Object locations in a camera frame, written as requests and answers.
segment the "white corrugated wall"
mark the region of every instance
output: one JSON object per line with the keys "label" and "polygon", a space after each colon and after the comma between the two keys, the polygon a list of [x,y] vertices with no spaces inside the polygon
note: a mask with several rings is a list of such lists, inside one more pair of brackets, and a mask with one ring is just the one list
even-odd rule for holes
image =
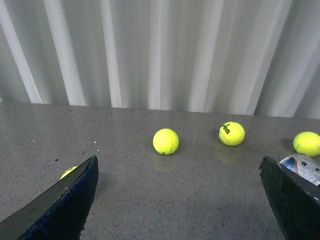
{"label": "white corrugated wall", "polygon": [[319,0],[0,0],[0,101],[320,119]]}

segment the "yellow tennis ball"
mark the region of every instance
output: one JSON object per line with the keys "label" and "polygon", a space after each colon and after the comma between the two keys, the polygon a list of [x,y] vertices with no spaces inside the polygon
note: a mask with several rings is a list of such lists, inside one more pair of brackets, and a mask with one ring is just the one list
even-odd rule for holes
{"label": "yellow tennis ball", "polygon": [[228,146],[236,146],[245,139],[245,130],[237,122],[228,121],[220,127],[220,140]]}
{"label": "yellow tennis ball", "polygon": [[161,129],[153,137],[153,146],[160,154],[173,154],[179,146],[179,137],[169,128]]}
{"label": "yellow tennis ball", "polygon": [[60,177],[60,180],[63,179],[65,176],[67,176],[69,173],[71,173],[73,170],[75,170],[78,166],[73,166],[69,168],[67,171],[65,171],[62,176]]}
{"label": "yellow tennis ball", "polygon": [[295,136],[294,149],[301,154],[314,157],[320,154],[320,136],[312,131],[304,131]]}

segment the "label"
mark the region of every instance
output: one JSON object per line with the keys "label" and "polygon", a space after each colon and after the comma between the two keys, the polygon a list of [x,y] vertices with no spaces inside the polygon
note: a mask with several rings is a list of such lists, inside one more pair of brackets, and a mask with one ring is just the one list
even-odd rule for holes
{"label": "label", "polygon": [[320,164],[302,153],[295,153],[280,161],[280,164],[320,187]]}

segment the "tennis ball can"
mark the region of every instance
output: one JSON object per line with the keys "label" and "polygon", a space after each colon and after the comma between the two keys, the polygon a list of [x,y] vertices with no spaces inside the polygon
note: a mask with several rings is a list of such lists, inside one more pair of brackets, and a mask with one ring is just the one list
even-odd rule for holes
{"label": "tennis ball can", "polygon": [[320,187],[320,164],[306,154],[292,154],[281,160],[280,164]]}

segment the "gray concrete floor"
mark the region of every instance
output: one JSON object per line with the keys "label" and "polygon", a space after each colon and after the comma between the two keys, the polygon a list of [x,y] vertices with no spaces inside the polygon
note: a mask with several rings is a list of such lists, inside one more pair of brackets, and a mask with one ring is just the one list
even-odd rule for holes
{"label": "gray concrete floor", "polygon": [[[219,139],[228,121],[246,130],[238,146]],[[172,155],[153,148],[162,128],[179,136]],[[314,119],[0,103],[0,221],[96,155],[82,240],[283,240],[259,165],[293,154],[296,134],[319,129]]]}

